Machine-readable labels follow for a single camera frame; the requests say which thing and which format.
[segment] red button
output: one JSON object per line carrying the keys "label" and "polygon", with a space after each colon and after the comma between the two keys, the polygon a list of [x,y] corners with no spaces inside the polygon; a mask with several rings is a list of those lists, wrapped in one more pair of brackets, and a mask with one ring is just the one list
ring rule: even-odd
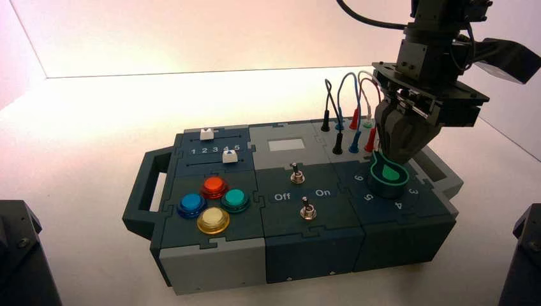
{"label": "red button", "polygon": [[207,199],[219,199],[227,192],[227,184],[220,177],[209,177],[203,183],[201,194]]}

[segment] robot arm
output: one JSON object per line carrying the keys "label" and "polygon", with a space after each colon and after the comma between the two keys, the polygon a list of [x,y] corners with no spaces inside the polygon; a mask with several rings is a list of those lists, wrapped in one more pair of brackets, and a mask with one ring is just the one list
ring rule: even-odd
{"label": "robot arm", "polygon": [[[412,0],[414,22],[392,24],[344,11],[372,26],[403,29],[396,63],[374,63],[374,77],[385,99],[375,119],[381,151],[399,164],[428,144],[443,126],[473,126],[489,98],[457,81],[474,63],[490,74],[525,84],[541,67],[541,58],[514,41],[476,42],[471,22],[483,22],[488,0]],[[460,35],[467,30],[469,37]]]}

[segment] board module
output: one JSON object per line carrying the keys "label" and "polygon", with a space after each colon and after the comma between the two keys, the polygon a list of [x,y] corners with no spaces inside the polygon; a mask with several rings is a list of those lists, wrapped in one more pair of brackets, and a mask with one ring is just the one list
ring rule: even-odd
{"label": "board module", "polygon": [[[185,130],[145,155],[122,219],[151,241],[178,295],[431,261],[455,224],[449,199],[462,180],[429,147],[403,166],[385,163],[363,149],[367,125],[358,152],[336,154],[336,125]],[[342,133],[345,143],[356,135]]]}

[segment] blue wire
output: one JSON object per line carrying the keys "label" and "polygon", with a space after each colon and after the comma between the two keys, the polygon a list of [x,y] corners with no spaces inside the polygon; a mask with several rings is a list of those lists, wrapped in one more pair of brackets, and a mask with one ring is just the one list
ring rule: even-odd
{"label": "blue wire", "polygon": [[[342,82],[340,83],[340,87],[338,87],[338,93],[336,94],[336,97],[337,97],[337,104],[338,104],[338,110],[340,111],[340,115],[342,113],[341,111],[341,108],[340,108],[340,91],[342,90],[342,85],[344,85],[344,81],[346,80],[346,78],[351,75],[353,77],[353,81],[355,81],[354,85],[355,85],[355,99],[357,100],[357,108],[359,109],[359,118],[357,119],[357,132],[359,131],[359,127],[360,127],[360,92],[359,92],[359,88],[357,87],[357,76],[355,75],[355,73],[353,72],[348,72],[343,78],[342,78]],[[340,116],[340,120],[338,121],[338,124],[340,126],[342,126],[342,116]]]}

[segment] white table surface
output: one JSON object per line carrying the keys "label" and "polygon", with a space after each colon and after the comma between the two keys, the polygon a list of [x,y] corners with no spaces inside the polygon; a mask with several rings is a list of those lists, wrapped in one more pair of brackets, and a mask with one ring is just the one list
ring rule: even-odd
{"label": "white table surface", "polygon": [[480,119],[430,144],[464,180],[457,224],[430,263],[175,296],[150,242],[124,227],[144,152],[187,128],[319,118],[323,79],[336,90],[350,70],[47,80],[0,111],[0,198],[26,201],[40,219],[65,305],[495,305],[512,227],[541,201],[541,163]]}

